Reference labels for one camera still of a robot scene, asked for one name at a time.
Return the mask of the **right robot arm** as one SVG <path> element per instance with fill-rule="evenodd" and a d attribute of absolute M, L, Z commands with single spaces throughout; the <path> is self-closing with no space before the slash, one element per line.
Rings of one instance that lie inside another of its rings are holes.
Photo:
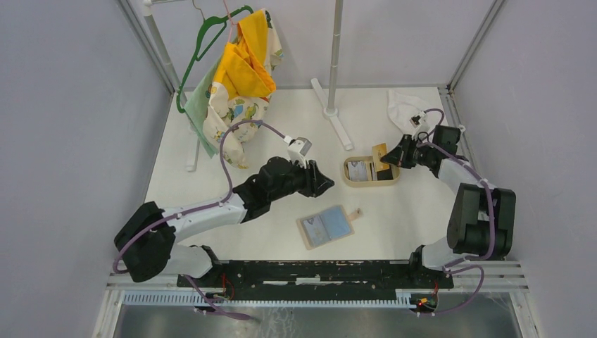
<path fill-rule="evenodd" d="M 425 287 L 434 270 L 448 270 L 465 261 L 496 261 L 512 249 L 516 195 L 489 183 L 464 156 L 457 154 L 461 130 L 440 125 L 426 134 L 403 135 L 383 155 L 383 163 L 404 169 L 424 166 L 455 193 L 446 235 L 411 253 L 406 276 L 413 286 Z"/>

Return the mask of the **beige card holder wallet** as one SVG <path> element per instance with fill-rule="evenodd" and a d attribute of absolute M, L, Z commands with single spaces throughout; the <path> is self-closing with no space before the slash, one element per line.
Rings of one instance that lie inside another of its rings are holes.
<path fill-rule="evenodd" d="M 303 218 L 299 218 L 296 221 L 297 224 L 297 228 L 301 234 L 301 238 L 303 240 L 303 243 L 306 247 L 307 250 L 313 250 L 316 248 L 319 248 L 321 246 L 318 247 L 311 247 L 308 243 L 308 240 L 306 238 L 306 234 L 303 230 L 303 228 L 301 227 L 301 225 L 299 224 L 299 222 L 305 218 L 310 218 L 313 216 L 320 216 L 322 218 L 322 221 L 331 237 L 331 241 L 327 242 L 324 245 L 330 244 L 332 242 L 335 242 L 337 240 L 343 239 L 345 237 L 351 236 L 352 234 L 355 233 L 354 229 L 353 229 L 353 225 L 352 222 L 354 220 L 359 219 L 361 216 L 363 215 L 363 212 L 360 208 L 355 209 L 354 211 L 352 211 L 351 213 L 347 213 L 345 208 L 341 205 L 336 205 L 336 206 L 332 206 L 329 207 L 323 211 L 320 211 L 319 213 L 316 214 L 312 214 Z"/>

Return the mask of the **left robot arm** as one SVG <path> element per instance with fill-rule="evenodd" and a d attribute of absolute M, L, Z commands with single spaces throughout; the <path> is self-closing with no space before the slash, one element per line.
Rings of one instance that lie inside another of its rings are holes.
<path fill-rule="evenodd" d="M 202 247 L 180 242 L 196 234 L 226 225 L 246 223 L 270 211 L 274 201 L 298 193 L 316 198 L 335 185 L 314 160 L 306 166 L 272 157 L 246 181 L 219 199 L 186 207 L 161 208 L 155 201 L 142 204 L 123 225 L 113 242 L 118 250 L 117 274 L 133 282 L 146 282 L 161 273 L 188 275 L 205 287 L 216 285 L 221 268 Z"/>

